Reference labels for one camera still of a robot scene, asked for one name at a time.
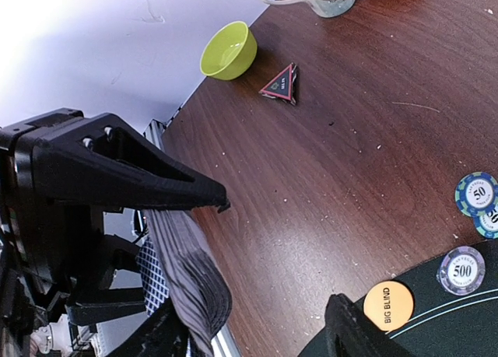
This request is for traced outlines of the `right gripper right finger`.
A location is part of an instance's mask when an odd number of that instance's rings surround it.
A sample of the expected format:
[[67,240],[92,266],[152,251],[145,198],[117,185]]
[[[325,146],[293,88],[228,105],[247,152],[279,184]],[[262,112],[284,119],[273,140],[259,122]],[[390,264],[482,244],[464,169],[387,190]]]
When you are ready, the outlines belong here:
[[304,347],[301,356],[407,356],[346,295],[330,296],[324,328]]

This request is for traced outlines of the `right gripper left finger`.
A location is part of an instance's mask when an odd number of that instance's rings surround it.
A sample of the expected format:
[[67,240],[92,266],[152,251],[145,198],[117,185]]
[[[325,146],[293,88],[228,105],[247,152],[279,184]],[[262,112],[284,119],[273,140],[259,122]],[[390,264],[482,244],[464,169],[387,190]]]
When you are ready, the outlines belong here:
[[167,299],[110,357],[180,357],[187,355],[188,328]]

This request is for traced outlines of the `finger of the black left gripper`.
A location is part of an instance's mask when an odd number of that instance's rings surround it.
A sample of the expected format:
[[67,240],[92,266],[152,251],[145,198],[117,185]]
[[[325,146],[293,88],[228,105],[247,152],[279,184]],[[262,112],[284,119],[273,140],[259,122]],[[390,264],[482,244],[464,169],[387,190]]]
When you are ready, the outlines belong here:
[[115,114],[34,131],[33,184],[65,203],[220,212],[230,206],[221,183],[172,159]]

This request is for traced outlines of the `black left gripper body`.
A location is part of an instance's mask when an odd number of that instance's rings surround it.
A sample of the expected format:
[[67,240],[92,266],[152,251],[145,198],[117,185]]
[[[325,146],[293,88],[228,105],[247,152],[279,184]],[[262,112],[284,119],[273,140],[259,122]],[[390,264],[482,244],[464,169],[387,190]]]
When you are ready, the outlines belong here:
[[2,215],[36,294],[70,292],[116,203],[97,179],[97,146],[115,139],[117,117],[62,108],[1,130]]

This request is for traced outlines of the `orange big blind button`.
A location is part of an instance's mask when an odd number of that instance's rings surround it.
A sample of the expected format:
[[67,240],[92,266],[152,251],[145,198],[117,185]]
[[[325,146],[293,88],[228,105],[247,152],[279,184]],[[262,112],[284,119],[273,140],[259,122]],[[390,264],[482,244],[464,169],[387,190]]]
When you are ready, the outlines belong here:
[[414,309],[412,292],[396,281],[379,282],[363,302],[364,314],[382,331],[395,331],[407,324]]

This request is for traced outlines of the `grey playing card deck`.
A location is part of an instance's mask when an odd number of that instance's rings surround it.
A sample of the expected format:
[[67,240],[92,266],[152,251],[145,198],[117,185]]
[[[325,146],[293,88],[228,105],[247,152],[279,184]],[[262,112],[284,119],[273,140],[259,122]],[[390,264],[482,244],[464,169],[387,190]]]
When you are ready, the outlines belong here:
[[142,215],[148,234],[136,262],[147,314],[170,299],[198,350],[213,356],[212,339],[233,301],[205,234],[187,212],[147,209]]

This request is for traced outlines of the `purple poker chip stack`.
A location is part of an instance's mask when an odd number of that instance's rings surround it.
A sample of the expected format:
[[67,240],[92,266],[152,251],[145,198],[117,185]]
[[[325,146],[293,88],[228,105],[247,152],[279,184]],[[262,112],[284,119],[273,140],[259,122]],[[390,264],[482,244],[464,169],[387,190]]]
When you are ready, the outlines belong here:
[[473,247],[460,246],[444,256],[437,279],[446,292],[466,296],[481,286],[485,274],[482,254]]

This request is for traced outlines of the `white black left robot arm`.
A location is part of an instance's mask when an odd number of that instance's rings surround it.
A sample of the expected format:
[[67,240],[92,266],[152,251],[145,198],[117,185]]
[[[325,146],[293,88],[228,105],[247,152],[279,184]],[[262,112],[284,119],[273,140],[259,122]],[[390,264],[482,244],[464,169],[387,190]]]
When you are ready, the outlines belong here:
[[193,208],[229,208],[219,182],[170,158],[115,114],[61,108],[1,130],[1,354],[28,356],[41,330],[141,313],[148,287],[115,289],[144,252],[104,232],[106,213],[146,217],[169,296],[116,356],[210,356],[230,291]]

